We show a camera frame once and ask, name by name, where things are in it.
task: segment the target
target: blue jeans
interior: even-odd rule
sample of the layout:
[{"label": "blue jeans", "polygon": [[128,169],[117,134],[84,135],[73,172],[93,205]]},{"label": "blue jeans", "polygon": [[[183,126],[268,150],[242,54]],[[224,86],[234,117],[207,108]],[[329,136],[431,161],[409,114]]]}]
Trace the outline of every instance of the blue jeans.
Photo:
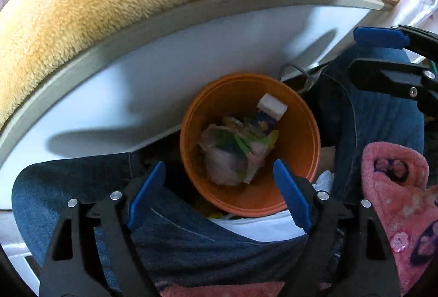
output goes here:
[{"label": "blue jeans", "polygon": [[[424,136],[423,116],[414,101],[359,91],[349,82],[345,70],[356,57],[408,61],[403,51],[354,46],[325,68],[306,95],[323,143],[336,146],[332,196],[352,202],[361,198],[365,145],[382,140],[422,153]],[[12,207],[38,263],[43,264],[69,199],[100,200],[144,172],[137,153],[44,162],[23,170],[14,185]],[[117,287],[99,228],[96,238],[106,277]],[[274,243],[247,239],[210,222],[163,188],[132,239],[154,282],[193,287],[284,280],[307,237]]]}]

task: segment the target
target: orange plastic bin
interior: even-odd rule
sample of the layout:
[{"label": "orange plastic bin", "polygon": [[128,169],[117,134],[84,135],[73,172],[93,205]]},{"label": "orange plastic bin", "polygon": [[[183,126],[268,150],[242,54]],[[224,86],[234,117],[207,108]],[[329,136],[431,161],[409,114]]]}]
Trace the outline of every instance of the orange plastic bin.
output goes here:
[{"label": "orange plastic bin", "polygon": [[[265,93],[288,106],[278,123],[280,136],[266,164],[250,184],[217,185],[207,179],[204,153],[199,138],[209,124],[223,116],[251,115]],[[216,207],[244,217],[260,217],[286,209],[272,177],[272,163],[284,159],[295,174],[315,180],[320,153],[315,118],[304,100],[273,78],[255,73],[222,77],[202,89],[193,100],[182,123],[180,149],[184,167],[196,189]]]}]

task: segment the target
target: pink blanket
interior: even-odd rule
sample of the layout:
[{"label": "pink blanket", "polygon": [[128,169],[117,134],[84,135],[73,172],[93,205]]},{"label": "pink blanket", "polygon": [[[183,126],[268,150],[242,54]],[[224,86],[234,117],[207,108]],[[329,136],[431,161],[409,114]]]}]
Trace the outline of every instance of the pink blanket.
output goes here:
[{"label": "pink blanket", "polygon": [[284,282],[253,283],[235,286],[206,286],[185,288],[171,286],[161,292],[162,297],[275,297]]},{"label": "pink blanket", "polygon": [[386,142],[364,149],[364,196],[390,241],[402,293],[438,253],[438,186],[426,190],[428,176],[426,159],[412,149]]}]

